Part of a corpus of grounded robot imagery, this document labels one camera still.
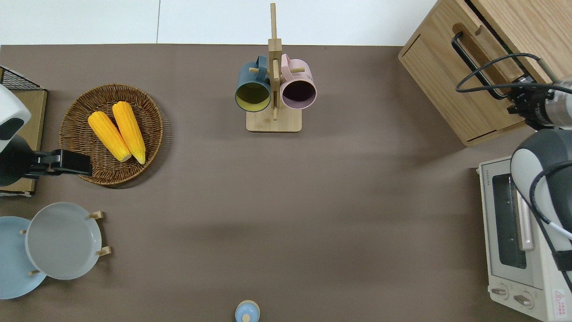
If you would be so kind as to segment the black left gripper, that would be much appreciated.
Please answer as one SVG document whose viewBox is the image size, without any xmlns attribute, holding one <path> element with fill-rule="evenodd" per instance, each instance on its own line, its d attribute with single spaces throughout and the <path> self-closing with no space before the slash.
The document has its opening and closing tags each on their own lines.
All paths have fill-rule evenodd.
<svg viewBox="0 0 572 322">
<path fill-rule="evenodd" d="M 92 163 L 89 156 L 55 149 L 50 152 L 32 151 L 27 141 L 15 135 L 0 154 L 0 185 L 8 186 L 26 177 L 31 165 L 31 175 L 58 176 L 73 174 L 92 176 Z M 65 167 L 61 165 L 88 165 L 88 167 Z"/>
</svg>

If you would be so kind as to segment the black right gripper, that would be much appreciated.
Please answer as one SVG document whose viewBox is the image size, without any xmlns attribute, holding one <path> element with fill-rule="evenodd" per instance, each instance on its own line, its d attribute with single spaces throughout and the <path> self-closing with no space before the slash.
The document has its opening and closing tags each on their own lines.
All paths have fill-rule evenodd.
<svg viewBox="0 0 572 322">
<path fill-rule="evenodd" d="M 509 93 L 512 102 L 518 102 L 507 108 L 511 115 L 518 115 L 525 124 L 534 130 L 554 128 L 546 112 L 546 100 L 554 98 L 551 84 L 527 84 L 514 87 Z"/>
</svg>

